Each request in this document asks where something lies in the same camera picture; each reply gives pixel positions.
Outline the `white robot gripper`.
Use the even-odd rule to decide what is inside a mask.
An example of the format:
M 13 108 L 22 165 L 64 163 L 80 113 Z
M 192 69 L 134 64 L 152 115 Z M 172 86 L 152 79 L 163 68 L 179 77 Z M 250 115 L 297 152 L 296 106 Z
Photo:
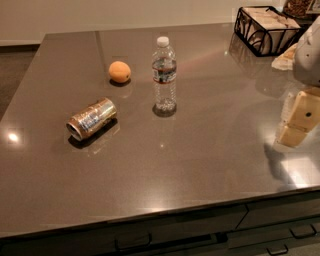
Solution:
M 303 84 L 320 86 L 320 16 L 297 43 L 293 73 Z M 297 147 L 319 123 L 320 90 L 289 92 L 281 112 L 277 142 Z

